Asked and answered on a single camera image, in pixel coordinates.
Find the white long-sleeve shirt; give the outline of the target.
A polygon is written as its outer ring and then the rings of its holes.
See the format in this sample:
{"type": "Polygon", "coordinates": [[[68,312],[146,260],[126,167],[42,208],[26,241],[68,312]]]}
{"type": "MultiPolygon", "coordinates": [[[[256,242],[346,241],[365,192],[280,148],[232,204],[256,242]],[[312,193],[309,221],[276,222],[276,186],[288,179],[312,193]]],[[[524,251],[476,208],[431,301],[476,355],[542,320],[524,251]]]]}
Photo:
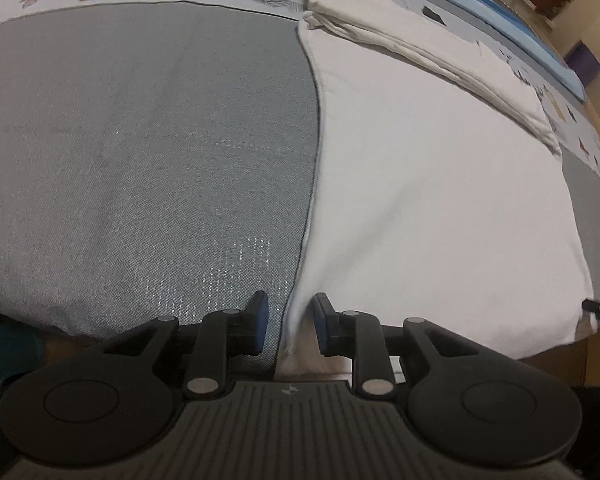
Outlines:
{"type": "Polygon", "coordinates": [[[276,373],[340,375],[310,312],[426,318],[514,359],[588,331],[593,285],[534,90],[489,47],[392,0],[306,0],[320,147],[276,373]]]}

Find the light blue cloud sheet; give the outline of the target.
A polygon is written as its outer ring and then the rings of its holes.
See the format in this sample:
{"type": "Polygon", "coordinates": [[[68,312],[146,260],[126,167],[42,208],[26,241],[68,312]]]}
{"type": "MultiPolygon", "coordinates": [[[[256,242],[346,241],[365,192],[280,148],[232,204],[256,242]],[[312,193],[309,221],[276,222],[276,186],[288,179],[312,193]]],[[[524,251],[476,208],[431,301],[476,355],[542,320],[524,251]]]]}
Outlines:
{"type": "Polygon", "coordinates": [[[471,14],[484,24],[497,30],[510,42],[524,50],[530,58],[545,68],[576,99],[586,101],[585,88],[577,73],[565,66],[562,59],[555,54],[539,36],[520,18],[515,18],[512,11],[494,0],[444,0],[471,14]]]}

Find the purple box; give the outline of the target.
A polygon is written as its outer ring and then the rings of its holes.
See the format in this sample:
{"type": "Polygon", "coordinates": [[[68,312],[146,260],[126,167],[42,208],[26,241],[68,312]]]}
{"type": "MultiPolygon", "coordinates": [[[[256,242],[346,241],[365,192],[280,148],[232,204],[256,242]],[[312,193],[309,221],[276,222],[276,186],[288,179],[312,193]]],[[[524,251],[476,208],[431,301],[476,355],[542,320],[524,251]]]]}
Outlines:
{"type": "Polygon", "coordinates": [[[585,87],[600,73],[600,61],[583,41],[578,41],[569,50],[565,62],[578,75],[585,87]]]}

